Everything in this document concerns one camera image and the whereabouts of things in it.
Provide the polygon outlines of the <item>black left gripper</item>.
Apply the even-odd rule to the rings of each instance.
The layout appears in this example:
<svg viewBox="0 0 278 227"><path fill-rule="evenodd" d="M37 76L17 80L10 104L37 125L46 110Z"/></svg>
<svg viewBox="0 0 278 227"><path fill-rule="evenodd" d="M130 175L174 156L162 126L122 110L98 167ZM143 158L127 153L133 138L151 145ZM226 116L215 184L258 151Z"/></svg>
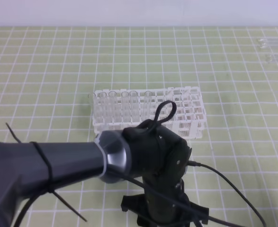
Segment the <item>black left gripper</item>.
<svg viewBox="0 0 278 227"><path fill-rule="evenodd" d="M169 183L167 180L161 182L154 177L143 177L143 184L152 187L166 197L188 205L195 211L209 215L208 208L189 201L184 192L182 179ZM121 209L123 212L131 211L137 214L137 224L140 227L189 227L190 223L201 227L208 224L208 219L193 212L187 212L147 190L144 190L143 194L124 196Z"/></svg>

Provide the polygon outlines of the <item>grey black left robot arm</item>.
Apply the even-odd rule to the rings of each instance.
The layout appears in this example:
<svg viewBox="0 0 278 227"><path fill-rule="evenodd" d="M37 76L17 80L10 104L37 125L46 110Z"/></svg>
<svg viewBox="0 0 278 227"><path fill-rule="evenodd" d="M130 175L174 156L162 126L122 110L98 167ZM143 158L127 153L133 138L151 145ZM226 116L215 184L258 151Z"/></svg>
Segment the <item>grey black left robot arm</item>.
<svg viewBox="0 0 278 227"><path fill-rule="evenodd" d="M12 224L23 200L92 177L116 183L141 177L143 194L125 196L122 210L143 227L208 223L208 208L189 201L182 177L191 155L187 142L146 120L137 127L103 131L93 142L0 142L0 227Z"/></svg>

